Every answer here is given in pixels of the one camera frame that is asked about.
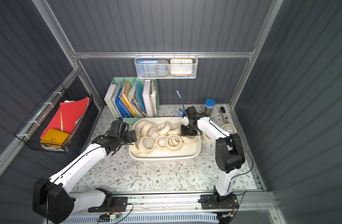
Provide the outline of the blue folders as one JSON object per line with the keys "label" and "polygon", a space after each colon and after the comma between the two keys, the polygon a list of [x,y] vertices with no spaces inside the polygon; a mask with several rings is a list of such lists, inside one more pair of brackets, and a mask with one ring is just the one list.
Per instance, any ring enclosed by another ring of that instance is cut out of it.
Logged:
{"label": "blue folders", "polygon": [[133,118],[131,112],[127,108],[127,106],[123,103],[121,100],[121,86],[117,85],[115,95],[113,97],[113,101],[115,103],[115,106],[117,107],[117,110],[122,118]]}

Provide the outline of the clear tube of coloured pencils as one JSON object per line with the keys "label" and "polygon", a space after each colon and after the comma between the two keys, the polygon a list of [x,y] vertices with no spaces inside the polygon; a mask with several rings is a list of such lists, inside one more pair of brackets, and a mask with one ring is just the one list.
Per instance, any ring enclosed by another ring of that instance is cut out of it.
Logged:
{"label": "clear tube of coloured pencils", "polygon": [[208,117],[211,117],[214,107],[215,107],[215,101],[213,99],[207,99],[205,101],[205,114]]}

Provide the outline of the white plastic storage box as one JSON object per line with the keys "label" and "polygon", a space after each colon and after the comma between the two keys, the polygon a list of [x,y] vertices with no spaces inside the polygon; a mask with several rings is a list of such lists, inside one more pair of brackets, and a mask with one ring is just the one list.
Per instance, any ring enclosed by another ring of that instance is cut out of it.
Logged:
{"label": "white plastic storage box", "polygon": [[[164,121],[168,121],[169,123],[178,122],[181,125],[183,125],[183,121],[181,117],[159,117],[159,118],[152,117],[152,118],[143,118],[140,120],[148,120],[148,122],[153,122],[156,126],[158,126],[158,124]],[[134,123],[133,128],[132,128],[133,130],[135,130],[135,126],[138,123],[138,121]],[[136,132],[136,135],[137,135],[137,144],[138,144],[138,141],[143,136],[141,135],[141,131],[139,133]],[[176,152],[172,152],[169,150],[166,152],[160,152],[157,149],[155,149],[150,154],[140,153],[138,155],[135,155],[129,150],[129,154],[133,159],[140,160],[140,161],[186,160],[186,159],[191,159],[191,158],[198,156],[198,154],[201,151],[201,148],[202,148],[201,138],[199,137],[198,140],[193,143],[187,144],[186,142],[183,142],[181,149]]]}

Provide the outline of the white binder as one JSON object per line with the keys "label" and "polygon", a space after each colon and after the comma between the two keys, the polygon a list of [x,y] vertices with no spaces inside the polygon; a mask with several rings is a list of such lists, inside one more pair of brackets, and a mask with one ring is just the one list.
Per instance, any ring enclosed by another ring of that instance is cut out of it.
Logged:
{"label": "white binder", "polygon": [[144,87],[143,87],[143,101],[144,101],[144,106],[145,106],[147,117],[153,116],[150,93],[151,93],[151,80],[146,79],[144,82]]}

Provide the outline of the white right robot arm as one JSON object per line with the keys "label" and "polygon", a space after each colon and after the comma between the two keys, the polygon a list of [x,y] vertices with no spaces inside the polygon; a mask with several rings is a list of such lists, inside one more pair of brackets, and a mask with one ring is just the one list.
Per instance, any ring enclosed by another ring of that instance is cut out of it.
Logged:
{"label": "white right robot arm", "polygon": [[238,134],[231,134],[217,124],[205,113],[198,113],[194,106],[188,107],[183,115],[181,135],[184,137],[205,134],[215,145],[215,161],[219,176],[211,195],[202,195],[204,209],[227,208],[238,209],[239,201],[232,192],[233,180],[237,170],[245,163],[242,141]]}

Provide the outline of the yellow alarm clock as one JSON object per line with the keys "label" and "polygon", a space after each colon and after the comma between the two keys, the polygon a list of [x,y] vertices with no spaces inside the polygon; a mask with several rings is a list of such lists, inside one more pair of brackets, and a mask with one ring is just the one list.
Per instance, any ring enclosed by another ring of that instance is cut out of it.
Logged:
{"label": "yellow alarm clock", "polygon": [[187,76],[192,74],[193,60],[190,58],[173,58],[170,60],[170,72],[175,76]]}

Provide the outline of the white book with green spine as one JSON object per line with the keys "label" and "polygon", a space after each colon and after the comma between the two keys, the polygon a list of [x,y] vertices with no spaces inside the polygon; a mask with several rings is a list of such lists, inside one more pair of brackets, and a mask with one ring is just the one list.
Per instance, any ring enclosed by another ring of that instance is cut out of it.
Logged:
{"label": "white book with green spine", "polygon": [[117,87],[116,84],[111,84],[104,97],[104,101],[114,118],[117,118],[119,115],[113,102],[113,96],[114,96],[116,87]]}

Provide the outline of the blue box in basket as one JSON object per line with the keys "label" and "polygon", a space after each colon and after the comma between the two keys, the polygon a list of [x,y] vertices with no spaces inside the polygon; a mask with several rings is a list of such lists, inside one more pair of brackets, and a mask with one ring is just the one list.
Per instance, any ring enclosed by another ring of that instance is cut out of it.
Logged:
{"label": "blue box in basket", "polygon": [[158,59],[136,59],[135,68],[139,78],[147,78],[156,75],[155,67]]}

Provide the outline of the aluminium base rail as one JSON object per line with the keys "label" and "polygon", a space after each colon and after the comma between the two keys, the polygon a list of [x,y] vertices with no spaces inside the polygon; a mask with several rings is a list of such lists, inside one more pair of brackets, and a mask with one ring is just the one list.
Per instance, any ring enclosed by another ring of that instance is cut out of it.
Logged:
{"label": "aluminium base rail", "polygon": [[278,209],[278,203],[272,192],[236,192],[229,199],[216,205],[214,196],[210,193],[167,193],[140,195],[110,195],[100,208],[88,205],[77,212],[107,213],[126,212],[165,213],[165,212],[235,212],[237,210],[256,211]]}

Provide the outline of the red paper folder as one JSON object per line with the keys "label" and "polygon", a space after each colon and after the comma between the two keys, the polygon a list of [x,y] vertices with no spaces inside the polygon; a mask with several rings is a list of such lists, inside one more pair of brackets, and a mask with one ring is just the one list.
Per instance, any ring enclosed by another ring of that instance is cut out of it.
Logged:
{"label": "red paper folder", "polygon": [[66,100],[60,103],[59,109],[41,134],[40,139],[51,128],[68,134],[72,133],[74,128],[78,125],[78,123],[85,115],[90,101],[90,97],[85,97],[84,99],[78,101]]}

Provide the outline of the green desktop file organizer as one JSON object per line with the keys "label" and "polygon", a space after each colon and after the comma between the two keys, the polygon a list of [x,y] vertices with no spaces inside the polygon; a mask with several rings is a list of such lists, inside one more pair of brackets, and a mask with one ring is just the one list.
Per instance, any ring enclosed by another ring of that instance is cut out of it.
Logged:
{"label": "green desktop file organizer", "polygon": [[[158,85],[157,85],[156,80],[154,79],[150,79],[150,80],[151,80],[150,99],[151,99],[152,111],[153,111],[152,117],[158,117],[159,106],[160,106]],[[115,77],[113,78],[111,82],[111,84],[116,84],[116,85],[121,86],[121,89],[122,89],[121,100],[127,106],[127,108],[129,109],[129,111],[131,112],[133,116],[133,118],[123,118],[123,120],[130,125],[134,124],[136,121],[140,119],[147,118],[144,101],[143,101],[144,82],[145,82],[145,79],[140,79],[137,77]]]}

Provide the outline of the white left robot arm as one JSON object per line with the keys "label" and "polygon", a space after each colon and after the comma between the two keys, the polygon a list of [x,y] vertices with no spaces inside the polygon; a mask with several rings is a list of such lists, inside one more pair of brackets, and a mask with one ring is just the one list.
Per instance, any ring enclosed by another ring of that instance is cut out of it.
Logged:
{"label": "white left robot arm", "polygon": [[87,149],[66,167],[48,179],[40,178],[33,186],[33,212],[54,224],[65,221],[71,214],[88,209],[110,211],[114,208],[110,191],[97,188],[72,193],[73,187],[96,163],[114,155],[122,146],[137,141],[135,130],[122,118],[112,122],[110,129],[97,136]]}

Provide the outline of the grey tape roll in basket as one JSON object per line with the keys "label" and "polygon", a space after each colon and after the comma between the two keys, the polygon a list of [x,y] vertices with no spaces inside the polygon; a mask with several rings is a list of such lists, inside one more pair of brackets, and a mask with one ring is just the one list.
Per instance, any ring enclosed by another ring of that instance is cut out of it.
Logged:
{"label": "grey tape roll in basket", "polygon": [[169,62],[165,59],[160,59],[155,65],[155,74],[159,77],[165,77],[170,72]]}

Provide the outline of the masking tape roll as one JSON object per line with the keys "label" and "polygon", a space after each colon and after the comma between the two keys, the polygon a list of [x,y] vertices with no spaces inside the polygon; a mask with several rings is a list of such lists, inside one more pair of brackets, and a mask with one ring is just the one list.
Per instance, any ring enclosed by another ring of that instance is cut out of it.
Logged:
{"label": "masking tape roll", "polygon": [[196,142],[198,140],[198,136],[181,136],[183,142],[186,142],[187,144],[188,143],[193,143],[193,142]]}
{"label": "masking tape roll", "polygon": [[211,139],[205,132],[202,133],[202,138],[208,144],[214,143],[214,140]]}
{"label": "masking tape roll", "polygon": [[170,130],[167,132],[168,135],[170,134],[181,134],[181,124],[178,122],[170,123]]}
{"label": "masking tape roll", "polygon": [[134,142],[129,146],[130,152],[132,152],[135,155],[138,155],[141,153],[141,151],[138,149],[137,142]]}
{"label": "masking tape roll", "polygon": [[152,139],[158,137],[159,134],[157,133],[157,126],[153,122],[148,122],[143,126],[141,135],[150,137]]}
{"label": "masking tape roll", "polygon": [[229,132],[230,134],[236,134],[237,133],[237,128],[230,124],[230,123],[227,123],[227,124],[223,124],[221,126],[221,128],[226,131],[226,132]]}
{"label": "masking tape roll", "polygon": [[168,121],[161,122],[156,127],[156,132],[158,135],[166,135],[171,129],[171,124]]}
{"label": "masking tape roll", "polygon": [[155,142],[148,136],[142,137],[138,141],[137,146],[140,152],[143,154],[150,154],[156,149]]}
{"label": "masking tape roll", "polygon": [[176,152],[181,149],[183,144],[182,138],[177,134],[170,134],[166,137],[165,145],[169,151]]}
{"label": "masking tape roll", "polygon": [[155,144],[156,144],[156,149],[160,152],[166,152],[168,151],[166,147],[166,135],[160,135],[156,138]]}
{"label": "masking tape roll", "polygon": [[139,120],[135,126],[135,131],[139,133],[141,129],[148,123],[148,120]]}

